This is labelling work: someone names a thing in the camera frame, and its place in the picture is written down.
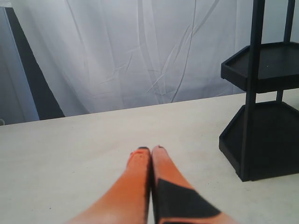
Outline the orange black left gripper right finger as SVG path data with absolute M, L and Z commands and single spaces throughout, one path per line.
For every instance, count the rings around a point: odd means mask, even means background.
M 156 224 L 235 224 L 236 221 L 203 198 L 180 173 L 166 149 L 151 153 L 152 199 Z

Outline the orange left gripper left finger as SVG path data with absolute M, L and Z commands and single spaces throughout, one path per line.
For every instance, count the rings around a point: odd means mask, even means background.
M 140 147 L 112 187 L 68 224 L 146 224 L 150 197 L 150 150 Z

